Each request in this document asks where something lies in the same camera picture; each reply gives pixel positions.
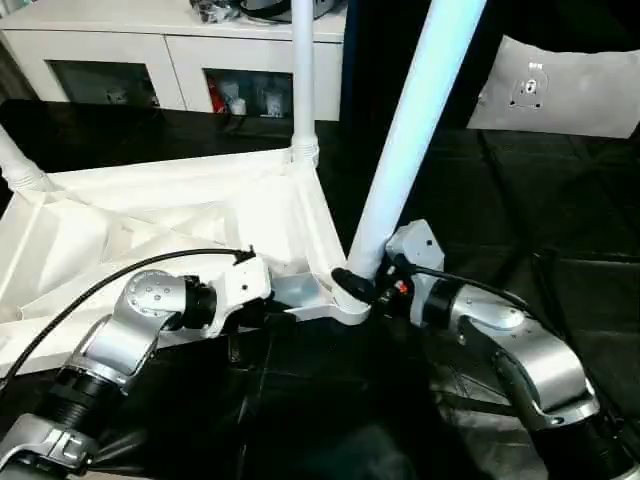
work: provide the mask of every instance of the white tube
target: white tube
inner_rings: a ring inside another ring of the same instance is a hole
[[[318,165],[318,137],[314,124],[313,9],[314,0],[293,0],[293,161]]]
[[[431,142],[486,0],[433,0],[351,246],[347,268],[372,279]]]
[[[11,190],[50,190],[46,174],[24,156],[7,131],[0,126],[0,169]]]

